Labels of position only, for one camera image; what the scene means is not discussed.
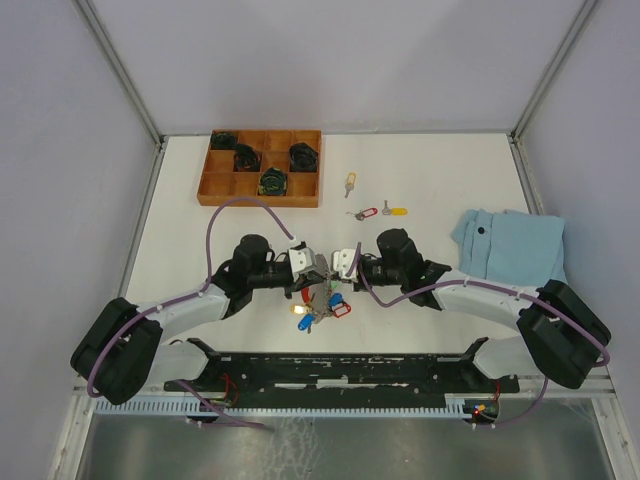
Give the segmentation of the yellow key tag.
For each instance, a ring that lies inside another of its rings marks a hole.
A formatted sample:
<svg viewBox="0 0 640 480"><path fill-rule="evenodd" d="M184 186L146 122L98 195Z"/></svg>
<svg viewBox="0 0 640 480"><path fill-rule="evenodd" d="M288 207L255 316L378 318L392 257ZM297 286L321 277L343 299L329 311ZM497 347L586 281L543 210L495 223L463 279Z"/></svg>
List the yellow key tag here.
<svg viewBox="0 0 640 480"><path fill-rule="evenodd" d="M307 315L309 308L306 305L291 305L290 311L296 315Z"/></svg>

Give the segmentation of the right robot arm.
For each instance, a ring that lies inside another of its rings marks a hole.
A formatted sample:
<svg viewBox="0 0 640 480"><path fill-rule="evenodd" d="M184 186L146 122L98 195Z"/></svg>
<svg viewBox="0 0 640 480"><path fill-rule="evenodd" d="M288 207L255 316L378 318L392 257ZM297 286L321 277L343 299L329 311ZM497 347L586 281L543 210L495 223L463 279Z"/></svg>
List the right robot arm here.
<svg viewBox="0 0 640 480"><path fill-rule="evenodd" d="M479 339L471 359L458 368L467 389L481 391L505 376L541 374L568 389L579 389L595 368L610 361L610 330L571 289L559 280L522 287L471 277L446 264L426 260L403 229L377 238L378 254L359 247L333 253L337 279L357 291L399 287L395 301L479 317L513 330L504 339Z"/></svg>

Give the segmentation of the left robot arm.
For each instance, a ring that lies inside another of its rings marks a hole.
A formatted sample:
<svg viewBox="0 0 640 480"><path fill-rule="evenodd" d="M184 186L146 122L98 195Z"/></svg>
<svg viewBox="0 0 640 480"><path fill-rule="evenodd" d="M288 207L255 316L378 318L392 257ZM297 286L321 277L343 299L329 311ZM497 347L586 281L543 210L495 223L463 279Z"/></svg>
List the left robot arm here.
<svg viewBox="0 0 640 480"><path fill-rule="evenodd" d="M266 238L244 236L207 281L176 299L135 305L118 297L104 307L71 355L71 368L93 397L113 405L129 401L141 389L173 380L189 380L209 390L221 378L214 350L203 341L178 336L207 323L232 317L259 289L293 293L323 283L325 257L301 243L279 259Z"/></svg>

